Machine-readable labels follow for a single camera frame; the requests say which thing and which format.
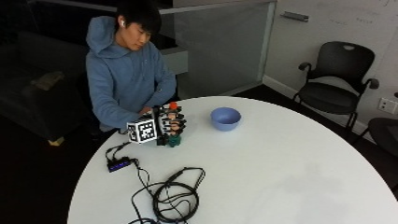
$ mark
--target blue bowl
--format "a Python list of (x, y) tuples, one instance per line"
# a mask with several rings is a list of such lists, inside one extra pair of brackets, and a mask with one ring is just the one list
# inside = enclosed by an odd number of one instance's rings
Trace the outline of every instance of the blue bowl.
[(231, 107), (220, 107), (211, 114), (214, 126), (224, 132), (232, 131), (239, 124), (242, 115)]

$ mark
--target wall outlet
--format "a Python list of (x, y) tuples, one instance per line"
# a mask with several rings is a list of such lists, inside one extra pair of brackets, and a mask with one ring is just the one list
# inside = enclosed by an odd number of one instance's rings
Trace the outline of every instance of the wall outlet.
[(387, 98), (381, 99), (381, 103), (379, 104), (379, 109), (391, 113), (391, 114), (396, 114), (397, 111), (397, 107), (398, 107), (398, 103), (388, 100)]

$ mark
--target wire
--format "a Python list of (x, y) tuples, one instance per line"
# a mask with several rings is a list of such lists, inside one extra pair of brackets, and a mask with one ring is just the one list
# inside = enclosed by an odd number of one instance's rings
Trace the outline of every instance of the wire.
[[(167, 223), (180, 223), (184, 222), (186, 224), (188, 224), (187, 220), (196, 214), (199, 207), (200, 207), (200, 196), (198, 193), (198, 188), (200, 186), (200, 182), (206, 177), (206, 172), (202, 168), (196, 168), (196, 167), (186, 167), (183, 170), (180, 170), (179, 172), (176, 172), (174, 175), (171, 175), (171, 177), (168, 178), (168, 180), (166, 182), (160, 182), (160, 183), (155, 183), (155, 184), (150, 184), (150, 173), (140, 167), (140, 162), (138, 159), (132, 160), (134, 163), (136, 164), (138, 167), (138, 173), (139, 173), (139, 178), (140, 181), (143, 183), (143, 188), (134, 194), (132, 196), (132, 204), (139, 216), (139, 219), (135, 220), (134, 222), (138, 221), (143, 221), (142, 224), (147, 221), (147, 219), (143, 219), (142, 214), (140, 214), (140, 210), (138, 205), (135, 204), (135, 197), (136, 195), (143, 192), (144, 190), (147, 190), (147, 192), (150, 193), (150, 195), (152, 196), (154, 199), (154, 212), (155, 215), (158, 217), (158, 221), (152, 220), (154, 223), (158, 222), (167, 222)], [(184, 173), (184, 171), (190, 171), (190, 170), (200, 170), (200, 176), (199, 176), (199, 180), (196, 183), (196, 186), (192, 188), (191, 186), (176, 182), (175, 180), (180, 177), (180, 175)], [(142, 172), (146, 172), (147, 175), (147, 181), (143, 180), (143, 176), (142, 176)], [(156, 190), (156, 193), (152, 193), (152, 189), (151, 187), (162, 185), (160, 188)], [(186, 190), (188, 190), (188, 192), (176, 194), (176, 195), (171, 195), (170, 189), (171, 188), (184, 188)], [(166, 195), (167, 198), (162, 199), (162, 193), (166, 191)], [(195, 197), (195, 204), (192, 204), (191, 200), (192, 197)], [(187, 214), (184, 214), (180, 211), (180, 207), (188, 204), (188, 212)], [(175, 210), (179, 213), (178, 218), (175, 217), (168, 217), (166, 215), (166, 212)]]
[[(119, 145), (119, 146), (116, 146), (116, 147), (112, 147), (112, 148), (110, 148), (110, 149), (107, 150), (104, 156), (107, 157), (108, 162), (116, 160), (116, 158), (115, 158), (116, 153), (118, 153), (120, 150), (123, 150), (123, 148), (124, 148), (128, 144), (131, 144), (131, 142), (126, 142), (126, 143), (123, 143), (122, 145)], [(110, 153), (115, 148), (116, 148), (116, 150), (115, 150), (115, 152), (114, 152), (114, 156), (112, 156), (112, 160), (111, 160), (111, 159), (108, 158), (108, 153)]]

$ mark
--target robotic device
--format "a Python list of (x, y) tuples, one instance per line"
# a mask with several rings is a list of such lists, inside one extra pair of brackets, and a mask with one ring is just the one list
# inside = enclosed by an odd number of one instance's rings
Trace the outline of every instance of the robotic device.
[(180, 134), (186, 122), (182, 107), (176, 102), (172, 102), (168, 108), (156, 106), (152, 113), (146, 114), (138, 121), (127, 123), (130, 141), (140, 144), (158, 140), (159, 146), (175, 147), (182, 141)]

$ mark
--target person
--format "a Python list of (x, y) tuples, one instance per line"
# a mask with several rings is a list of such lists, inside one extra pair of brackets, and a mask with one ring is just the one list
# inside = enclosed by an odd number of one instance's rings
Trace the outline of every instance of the person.
[(176, 91), (176, 76), (164, 64), (151, 35), (162, 28), (162, 14), (151, 0), (122, 1), (116, 18), (91, 20), (87, 78), (94, 113), (103, 132), (127, 129)]

